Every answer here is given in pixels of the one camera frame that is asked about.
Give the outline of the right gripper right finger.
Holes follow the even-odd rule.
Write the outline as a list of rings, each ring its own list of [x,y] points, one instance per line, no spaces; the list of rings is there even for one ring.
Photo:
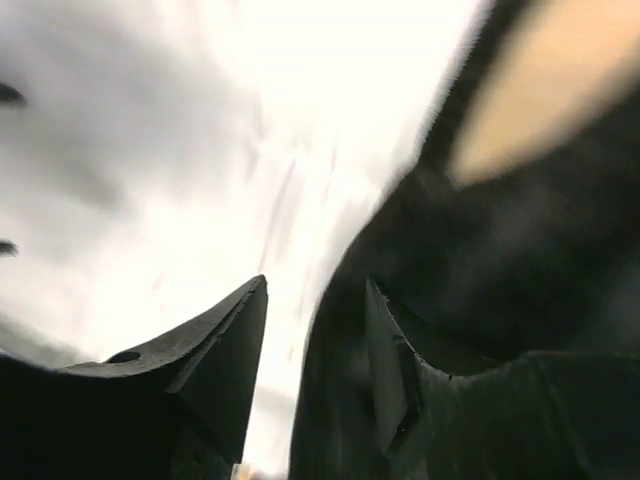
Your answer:
[[[394,479],[635,479],[639,360],[531,352],[500,363],[373,282],[365,318],[377,441]]]

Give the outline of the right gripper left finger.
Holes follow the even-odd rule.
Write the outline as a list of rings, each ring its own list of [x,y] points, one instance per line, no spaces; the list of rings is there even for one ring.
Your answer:
[[[227,479],[242,459],[267,282],[104,363],[1,360],[5,479]]]

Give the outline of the white pillow with yellow piping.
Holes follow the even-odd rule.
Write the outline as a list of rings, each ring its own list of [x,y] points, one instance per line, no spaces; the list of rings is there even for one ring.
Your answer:
[[[5,1],[1,349],[103,361],[262,273],[244,459],[288,450],[309,323],[486,1]]]

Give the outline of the black pillowcase with tan flowers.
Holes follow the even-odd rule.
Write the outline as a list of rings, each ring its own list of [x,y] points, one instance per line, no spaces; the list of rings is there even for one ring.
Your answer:
[[[292,479],[394,479],[366,285],[500,363],[639,360],[639,5],[493,1],[415,165],[331,276],[308,336]]]

